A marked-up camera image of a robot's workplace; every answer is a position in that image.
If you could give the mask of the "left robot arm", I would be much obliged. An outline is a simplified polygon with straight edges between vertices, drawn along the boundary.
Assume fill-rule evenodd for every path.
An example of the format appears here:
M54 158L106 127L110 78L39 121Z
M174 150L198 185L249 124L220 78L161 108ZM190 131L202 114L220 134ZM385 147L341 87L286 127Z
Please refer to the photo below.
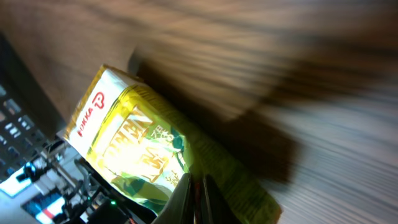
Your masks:
M1 138L1 223L150 223L62 140L34 147Z

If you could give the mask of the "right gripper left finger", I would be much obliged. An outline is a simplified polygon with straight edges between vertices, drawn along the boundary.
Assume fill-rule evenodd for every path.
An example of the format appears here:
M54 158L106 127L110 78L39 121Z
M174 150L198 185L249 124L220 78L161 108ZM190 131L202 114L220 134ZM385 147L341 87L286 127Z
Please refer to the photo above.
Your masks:
M184 174L164 209L151 224L194 224L191 174Z

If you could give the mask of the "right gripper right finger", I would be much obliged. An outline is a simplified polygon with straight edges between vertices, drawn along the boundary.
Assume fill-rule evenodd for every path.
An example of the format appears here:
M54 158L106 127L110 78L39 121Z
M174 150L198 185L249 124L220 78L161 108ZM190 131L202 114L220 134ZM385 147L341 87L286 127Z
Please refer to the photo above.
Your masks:
M212 176L206 175L201 186L202 224L241 224L222 196Z

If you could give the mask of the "green yellow juice carton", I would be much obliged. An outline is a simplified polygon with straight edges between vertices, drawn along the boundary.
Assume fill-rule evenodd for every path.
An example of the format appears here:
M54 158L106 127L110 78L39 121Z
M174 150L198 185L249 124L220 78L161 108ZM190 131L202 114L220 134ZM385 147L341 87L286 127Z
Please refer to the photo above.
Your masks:
M277 223L281 209L225 148L138 77L102 65L65 140L114 189L159 214L184 174L210 175L243 223Z

